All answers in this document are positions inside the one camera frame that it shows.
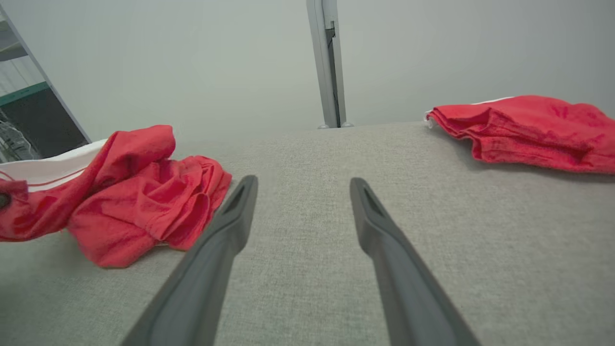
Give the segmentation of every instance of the crumpled red cloth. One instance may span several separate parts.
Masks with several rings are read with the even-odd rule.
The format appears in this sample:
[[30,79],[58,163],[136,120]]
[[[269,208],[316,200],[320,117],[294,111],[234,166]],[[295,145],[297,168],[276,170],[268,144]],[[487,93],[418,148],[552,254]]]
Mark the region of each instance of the crumpled red cloth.
[[440,106],[427,117],[471,139],[480,161],[615,174],[615,120],[592,105],[529,95]]
[[188,250],[231,183],[203,156],[169,159],[170,126],[115,132],[85,171],[46,191],[0,179],[12,202],[0,211],[0,241],[26,241],[66,227],[101,267],[127,267],[159,243]]

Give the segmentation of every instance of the gray table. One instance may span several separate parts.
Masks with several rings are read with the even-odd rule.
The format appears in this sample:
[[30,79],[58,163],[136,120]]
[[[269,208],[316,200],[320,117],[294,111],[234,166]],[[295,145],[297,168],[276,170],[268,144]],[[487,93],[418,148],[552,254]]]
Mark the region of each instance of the gray table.
[[[363,177],[484,345],[611,345],[615,177],[483,164],[423,123],[223,145],[179,140],[259,177],[218,345],[386,345],[348,193]],[[181,259],[89,263],[67,233],[0,244],[1,345],[115,345]]]

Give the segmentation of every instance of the red towel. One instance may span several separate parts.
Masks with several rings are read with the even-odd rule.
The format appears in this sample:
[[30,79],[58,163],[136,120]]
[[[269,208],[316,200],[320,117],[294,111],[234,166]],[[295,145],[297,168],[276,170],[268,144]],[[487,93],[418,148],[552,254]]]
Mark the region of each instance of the red towel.
[[477,160],[615,174],[615,120],[592,105],[519,96],[440,106],[427,117],[457,139],[470,138]]
[[159,243],[188,250],[231,182],[203,156],[181,161],[170,126],[118,131],[85,171],[46,191],[0,179],[12,202],[0,211],[0,241],[26,241],[64,227],[101,267],[126,267]]

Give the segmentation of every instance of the white fabric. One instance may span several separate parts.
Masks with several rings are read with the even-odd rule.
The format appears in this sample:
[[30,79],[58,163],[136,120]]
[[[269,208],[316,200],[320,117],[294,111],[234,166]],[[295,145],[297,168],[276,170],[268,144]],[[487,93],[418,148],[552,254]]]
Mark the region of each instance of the white fabric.
[[106,141],[99,140],[52,158],[0,164],[0,179],[26,180],[29,192],[49,190],[78,177]]

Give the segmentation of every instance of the red fabric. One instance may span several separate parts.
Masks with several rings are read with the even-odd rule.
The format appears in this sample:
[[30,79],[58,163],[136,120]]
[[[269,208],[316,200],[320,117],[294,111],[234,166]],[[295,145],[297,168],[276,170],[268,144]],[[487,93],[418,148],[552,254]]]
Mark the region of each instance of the red fabric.
[[170,126],[118,131],[85,171],[47,191],[0,179],[12,202],[0,211],[0,241],[26,241],[64,227],[101,267],[126,267],[156,244],[188,250],[211,221],[231,175],[215,160],[168,157]]
[[427,117],[457,139],[470,138],[477,160],[615,174],[615,121],[592,105],[519,96],[441,106]]

